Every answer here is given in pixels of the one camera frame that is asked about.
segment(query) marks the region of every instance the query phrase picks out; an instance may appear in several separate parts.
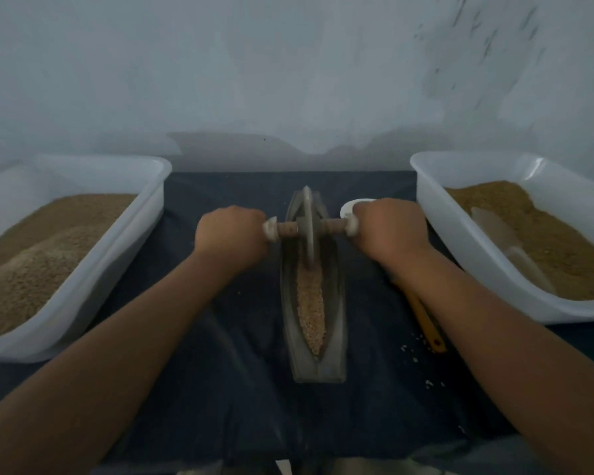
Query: table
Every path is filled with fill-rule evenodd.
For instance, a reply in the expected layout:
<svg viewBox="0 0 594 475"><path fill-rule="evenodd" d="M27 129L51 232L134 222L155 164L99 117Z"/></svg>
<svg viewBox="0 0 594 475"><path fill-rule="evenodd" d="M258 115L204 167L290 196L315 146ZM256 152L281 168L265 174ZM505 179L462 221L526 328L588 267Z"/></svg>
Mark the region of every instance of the table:
<svg viewBox="0 0 594 475"><path fill-rule="evenodd" d="M415 199L412 172L172 174L161 221L92 326L192 251L202 214L237 204L282 219L293 191L306 184L321 192L331 215L356 198ZM406 300L381 268L347 240L338 246L346 278L346 383L293 382L275 246L199 317L103 466L175 471L219 459L401 459L427 445L511 433L455 351L447 357L428 351ZM594 324L553 331L594 359ZM40 366L0 364L0 399Z"/></svg>

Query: plastic tray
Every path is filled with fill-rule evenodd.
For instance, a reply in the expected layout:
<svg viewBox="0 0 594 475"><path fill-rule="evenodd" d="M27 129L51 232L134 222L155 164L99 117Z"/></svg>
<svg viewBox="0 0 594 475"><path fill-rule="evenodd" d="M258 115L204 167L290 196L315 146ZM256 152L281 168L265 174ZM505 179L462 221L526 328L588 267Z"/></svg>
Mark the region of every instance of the plastic tray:
<svg viewBox="0 0 594 475"><path fill-rule="evenodd" d="M85 193L137 197L42 309L0 336L0 360L51 358L92 321L163 211L164 159L127 155L38 155L0 166L0 235L51 201Z"/></svg>
<svg viewBox="0 0 594 475"><path fill-rule="evenodd" d="M464 270L538 322L594 321L594 300L565 300L532 285L443 188L498 180L518 183L537 208L594 244L593 181L527 153L421 152L411 164L418 172L418 202Z"/></svg>

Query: pile of grain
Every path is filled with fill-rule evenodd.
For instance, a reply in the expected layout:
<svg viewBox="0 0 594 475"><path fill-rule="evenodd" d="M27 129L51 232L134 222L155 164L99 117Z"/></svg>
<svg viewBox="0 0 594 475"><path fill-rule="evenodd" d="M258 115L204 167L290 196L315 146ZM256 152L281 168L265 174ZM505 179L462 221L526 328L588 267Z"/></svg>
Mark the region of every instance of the pile of grain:
<svg viewBox="0 0 594 475"><path fill-rule="evenodd" d="M324 297L321 291L323 272L321 264L309 269L305 260L306 254L300 250L297 266L297 316L306 343L312 354L318 357L325 336Z"/></svg>
<svg viewBox="0 0 594 475"><path fill-rule="evenodd" d="M594 300L594 245L553 215L538 210L516 183L482 183L446 189L470 215L472 207L492 211L507 223L538 264L568 300Z"/></svg>
<svg viewBox="0 0 594 475"><path fill-rule="evenodd" d="M61 198L0 236L0 335L45 305L134 197Z"/></svg>

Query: person's right hand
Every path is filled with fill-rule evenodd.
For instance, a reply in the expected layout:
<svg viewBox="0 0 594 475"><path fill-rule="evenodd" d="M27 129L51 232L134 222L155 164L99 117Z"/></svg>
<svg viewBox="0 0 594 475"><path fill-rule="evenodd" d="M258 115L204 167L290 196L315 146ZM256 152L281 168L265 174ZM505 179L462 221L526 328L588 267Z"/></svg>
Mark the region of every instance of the person's right hand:
<svg viewBox="0 0 594 475"><path fill-rule="evenodd" d="M358 218L356 246L390 271L406 257L431 250L427 223L417 203L382 198L357 203L353 212Z"/></svg>

